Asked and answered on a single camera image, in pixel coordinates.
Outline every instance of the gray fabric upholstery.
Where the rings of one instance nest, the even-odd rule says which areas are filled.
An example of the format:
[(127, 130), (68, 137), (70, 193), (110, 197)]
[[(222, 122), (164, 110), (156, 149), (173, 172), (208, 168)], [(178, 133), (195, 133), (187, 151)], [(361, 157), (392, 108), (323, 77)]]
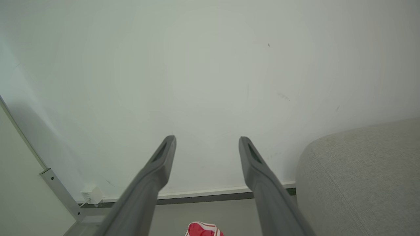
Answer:
[(420, 118), (312, 142), (296, 191), (317, 235), (420, 235)]

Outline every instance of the gray floor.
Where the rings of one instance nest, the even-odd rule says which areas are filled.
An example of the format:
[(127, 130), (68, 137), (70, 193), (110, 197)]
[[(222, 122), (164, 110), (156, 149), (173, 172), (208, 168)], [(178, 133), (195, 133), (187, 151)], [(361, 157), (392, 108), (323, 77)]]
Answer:
[[(194, 221), (213, 223), (226, 236), (262, 236), (254, 199), (156, 206), (149, 236), (184, 236)], [(78, 223), (66, 236), (91, 236), (98, 227), (99, 223)]]

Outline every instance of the wall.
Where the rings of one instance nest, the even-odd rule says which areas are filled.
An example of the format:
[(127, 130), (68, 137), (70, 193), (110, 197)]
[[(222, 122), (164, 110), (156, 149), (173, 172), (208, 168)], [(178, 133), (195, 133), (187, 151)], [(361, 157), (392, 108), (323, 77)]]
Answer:
[(0, 105), (0, 234), (63, 235), (75, 220), (39, 175), (41, 165)]
[(312, 140), (420, 115), (415, 0), (9, 1), (0, 94), (76, 199), (118, 197), (162, 139), (163, 193), (244, 186), (248, 136), (280, 181)]

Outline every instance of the white baseboard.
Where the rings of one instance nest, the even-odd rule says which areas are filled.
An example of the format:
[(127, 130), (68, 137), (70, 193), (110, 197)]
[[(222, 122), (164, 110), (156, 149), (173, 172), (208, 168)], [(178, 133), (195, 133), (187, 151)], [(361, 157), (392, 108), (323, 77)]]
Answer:
[[(283, 187), (285, 189), (290, 189), (295, 187), (295, 181), (285, 182)], [(212, 195), (221, 195), (221, 194), (237, 194), (237, 193), (247, 193), (251, 190), (246, 187), (231, 187), (223, 189), (208, 189), (208, 190), (199, 190), (199, 191), (187, 191), (187, 192), (175, 192), (175, 193), (159, 193), (157, 199), (172, 199), (172, 198), (182, 198), (182, 197), (201, 197), (201, 196), (212, 196)], [(116, 202), (119, 197), (104, 197), (102, 202)], [(77, 203), (83, 203), (84, 200), (76, 200)]]

